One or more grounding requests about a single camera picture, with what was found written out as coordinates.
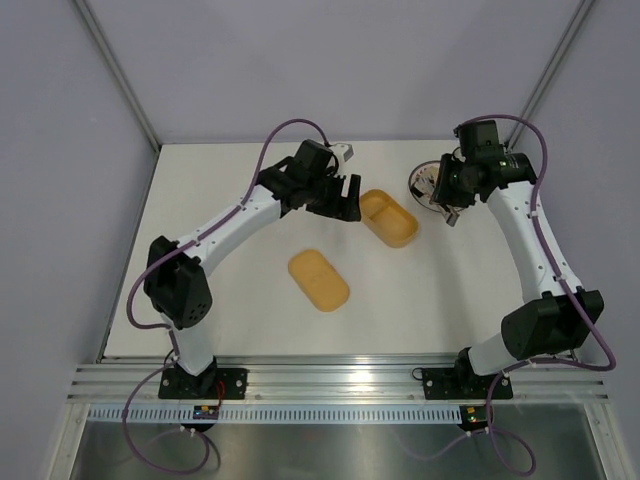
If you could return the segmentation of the yellow lunch box base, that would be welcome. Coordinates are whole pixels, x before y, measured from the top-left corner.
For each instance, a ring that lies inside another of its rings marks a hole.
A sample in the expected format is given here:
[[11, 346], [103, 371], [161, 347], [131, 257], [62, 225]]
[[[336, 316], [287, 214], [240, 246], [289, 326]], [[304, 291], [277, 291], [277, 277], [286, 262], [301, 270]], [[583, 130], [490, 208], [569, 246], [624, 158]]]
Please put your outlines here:
[[362, 223], [385, 245], [402, 248], [417, 236], [419, 223], [416, 218], [384, 190], [365, 192], [359, 203]]

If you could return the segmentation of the stainless steel food tongs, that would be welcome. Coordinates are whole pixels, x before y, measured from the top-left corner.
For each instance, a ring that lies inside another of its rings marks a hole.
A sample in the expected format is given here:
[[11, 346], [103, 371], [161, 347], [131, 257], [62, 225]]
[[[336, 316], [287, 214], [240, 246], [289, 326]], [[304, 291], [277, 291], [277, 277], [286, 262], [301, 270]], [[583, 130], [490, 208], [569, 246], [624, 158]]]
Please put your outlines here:
[[445, 220], [445, 223], [450, 227], [454, 227], [456, 225], [458, 219], [460, 218], [460, 214], [463, 211], [463, 208], [450, 205], [440, 205], [439, 209]]

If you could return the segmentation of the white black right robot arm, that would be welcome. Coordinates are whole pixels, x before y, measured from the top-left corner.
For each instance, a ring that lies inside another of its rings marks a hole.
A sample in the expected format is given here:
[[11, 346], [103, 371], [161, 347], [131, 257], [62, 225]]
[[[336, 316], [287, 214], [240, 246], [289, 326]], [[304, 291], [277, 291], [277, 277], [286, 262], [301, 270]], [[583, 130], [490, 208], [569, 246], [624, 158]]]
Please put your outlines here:
[[510, 367], [560, 361], [593, 335], [604, 310], [601, 293], [584, 288], [550, 228], [539, 195], [546, 169], [508, 152], [496, 121], [485, 115], [455, 128], [460, 152], [442, 156], [430, 202], [448, 225], [476, 202], [487, 205], [516, 266], [523, 304], [502, 319], [496, 335], [458, 354], [445, 396], [476, 398]]

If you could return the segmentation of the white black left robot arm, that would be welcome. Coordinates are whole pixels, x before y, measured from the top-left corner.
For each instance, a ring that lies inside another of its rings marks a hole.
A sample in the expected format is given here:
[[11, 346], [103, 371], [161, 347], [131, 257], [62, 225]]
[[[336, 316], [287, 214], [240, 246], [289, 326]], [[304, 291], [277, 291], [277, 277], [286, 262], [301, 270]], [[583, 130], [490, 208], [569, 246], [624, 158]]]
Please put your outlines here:
[[246, 370], [220, 368], [204, 333], [213, 306], [208, 278], [242, 243], [292, 210], [360, 221], [361, 178], [340, 172], [352, 155], [346, 143], [305, 140], [294, 155], [260, 170], [237, 204], [178, 240], [160, 236], [151, 243], [143, 290], [168, 329], [174, 354], [162, 373], [160, 398], [244, 397]]

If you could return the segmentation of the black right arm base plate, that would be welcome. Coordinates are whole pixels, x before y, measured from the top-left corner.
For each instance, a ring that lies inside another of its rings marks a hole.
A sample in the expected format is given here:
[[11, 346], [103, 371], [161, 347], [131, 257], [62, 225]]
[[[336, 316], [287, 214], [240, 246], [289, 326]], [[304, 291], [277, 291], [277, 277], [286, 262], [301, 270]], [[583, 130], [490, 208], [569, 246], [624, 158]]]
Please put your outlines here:
[[508, 379], [497, 374], [478, 376], [451, 368], [418, 368], [426, 400], [485, 400], [492, 382], [493, 400], [510, 400], [513, 389]]

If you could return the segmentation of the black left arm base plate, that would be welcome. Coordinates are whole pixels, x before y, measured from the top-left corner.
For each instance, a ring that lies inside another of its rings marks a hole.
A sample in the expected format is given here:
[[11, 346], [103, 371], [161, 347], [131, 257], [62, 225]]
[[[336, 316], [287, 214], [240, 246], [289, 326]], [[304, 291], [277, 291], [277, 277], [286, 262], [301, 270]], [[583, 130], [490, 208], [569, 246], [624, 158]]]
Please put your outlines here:
[[221, 368], [199, 376], [186, 373], [179, 366], [161, 376], [158, 397], [163, 400], [243, 400], [249, 371], [244, 368]]

